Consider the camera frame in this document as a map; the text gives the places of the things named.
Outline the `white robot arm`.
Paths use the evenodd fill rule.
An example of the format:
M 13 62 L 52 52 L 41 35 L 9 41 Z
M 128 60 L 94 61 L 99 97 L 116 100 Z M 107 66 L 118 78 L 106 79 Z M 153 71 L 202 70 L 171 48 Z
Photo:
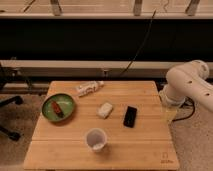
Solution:
M 209 74 L 209 67 L 202 60 L 186 62 L 168 70 L 167 84 L 159 91 L 168 124 L 173 121 L 186 98 L 191 98 L 213 112 L 213 85 L 206 81 Z

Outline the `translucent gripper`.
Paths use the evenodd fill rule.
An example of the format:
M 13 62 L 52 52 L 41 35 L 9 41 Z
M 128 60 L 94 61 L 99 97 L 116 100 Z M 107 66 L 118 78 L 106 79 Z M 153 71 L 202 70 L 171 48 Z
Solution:
M 170 124 L 177 114 L 177 106 L 173 104 L 162 103 L 162 111 L 167 123 Z

